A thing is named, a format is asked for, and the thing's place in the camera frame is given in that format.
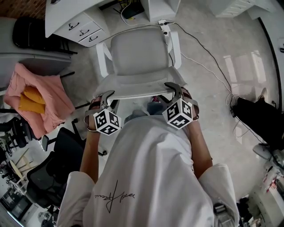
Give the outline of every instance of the foot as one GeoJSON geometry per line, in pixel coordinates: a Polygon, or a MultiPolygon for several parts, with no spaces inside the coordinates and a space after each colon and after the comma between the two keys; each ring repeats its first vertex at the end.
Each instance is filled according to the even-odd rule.
{"type": "Polygon", "coordinates": [[[160,102],[158,96],[153,96],[152,102],[160,102]]]}
{"type": "Polygon", "coordinates": [[[264,89],[262,89],[262,92],[261,92],[260,96],[258,97],[258,100],[260,100],[261,98],[264,98],[264,100],[266,100],[266,101],[268,99],[268,91],[267,91],[266,87],[264,89]]]}

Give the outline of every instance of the drawer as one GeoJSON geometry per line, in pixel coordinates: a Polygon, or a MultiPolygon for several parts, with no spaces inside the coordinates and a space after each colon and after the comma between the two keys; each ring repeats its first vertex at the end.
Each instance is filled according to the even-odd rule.
{"type": "Polygon", "coordinates": [[[54,34],[62,36],[66,39],[69,39],[69,36],[77,31],[80,27],[91,22],[91,19],[84,13],[80,13],[76,17],[69,20],[67,23],[62,25],[54,34]]]}
{"type": "Polygon", "coordinates": [[[84,39],[88,35],[94,33],[95,31],[100,30],[101,28],[96,25],[93,21],[85,24],[82,27],[79,27],[76,29],[74,32],[72,32],[69,36],[68,39],[74,41],[74,42],[79,42],[80,40],[84,39]]]}
{"type": "Polygon", "coordinates": [[[106,33],[102,29],[100,29],[100,30],[94,32],[93,34],[87,36],[83,40],[81,40],[79,42],[79,44],[86,46],[86,47],[91,47],[91,46],[94,46],[97,43],[103,41],[106,38],[107,38],[106,33]]]}

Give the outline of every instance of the chair backrest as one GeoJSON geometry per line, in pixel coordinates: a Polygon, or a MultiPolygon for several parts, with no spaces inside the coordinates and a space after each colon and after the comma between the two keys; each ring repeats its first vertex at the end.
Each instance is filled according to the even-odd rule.
{"type": "Polygon", "coordinates": [[[40,165],[27,173],[27,194],[40,206],[61,205],[69,173],[79,171],[84,142],[74,133],[61,128],[54,152],[40,165]]]}
{"type": "Polygon", "coordinates": [[[116,75],[137,75],[163,70],[169,56],[163,32],[158,28],[127,31],[111,40],[116,75]]]}

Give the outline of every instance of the pink cloth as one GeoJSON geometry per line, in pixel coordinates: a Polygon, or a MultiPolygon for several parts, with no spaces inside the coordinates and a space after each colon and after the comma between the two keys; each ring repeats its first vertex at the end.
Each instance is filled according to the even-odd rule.
{"type": "Polygon", "coordinates": [[[59,75],[38,76],[20,63],[15,66],[4,101],[29,123],[36,138],[41,138],[54,130],[75,110],[64,91],[59,75]],[[33,86],[39,90],[46,103],[45,114],[19,110],[20,94],[26,86],[33,86]]]}

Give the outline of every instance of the floor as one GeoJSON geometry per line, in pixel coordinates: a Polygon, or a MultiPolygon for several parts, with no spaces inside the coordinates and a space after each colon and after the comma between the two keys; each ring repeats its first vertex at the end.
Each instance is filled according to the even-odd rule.
{"type": "MultiPolygon", "coordinates": [[[[112,7],[103,11],[111,34],[129,29],[120,15],[112,7]]],[[[268,102],[278,103],[278,87],[272,54],[264,32],[257,20],[251,20],[247,13],[234,19],[217,19],[203,4],[194,0],[182,0],[175,21],[187,32],[197,37],[210,50],[220,68],[229,80],[233,93],[255,101],[262,88],[268,89],[268,102]]],[[[129,23],[149,23],[144,14],[138,15],[129,23]]],[[[178,31],[181,51],[186,56],[204,64],[225,81],[213,58],[196,40],[185,34],[177,25],[170,25],[178,31]]],[[[75,106],[91,100],[101,76],[98,71],[96,48],[84,48],[71,44],[78,51],[72,56],[72,64],[66,72],[74,70],[75,75],[63,79],[67,95],[75,106]]],[[[226,163],[230,169],[236,198],[251,191],[264,175],[264,160],[252,148],[258,140],[237,120],[232,118],[225,100],[229,94],[224,85],[214,75],[200,65],[182,58],[178,70],[187,82],[188,90],[200,107],[200,124],[214,163],[226,163]]],[[[144,108],[148,100],[123,100],[118,114],[127,117],[132,110],[144,108]]],[[[72,118],[78,117],[78,129],[82,137],[86,134],[83,124],[85,110],[77,110],[72,118]]],[[[111,150],[117,135],[101,136],[100,149],[111,150]]],[[[100,157],[100,173],[107,156],[100,157]]]]}

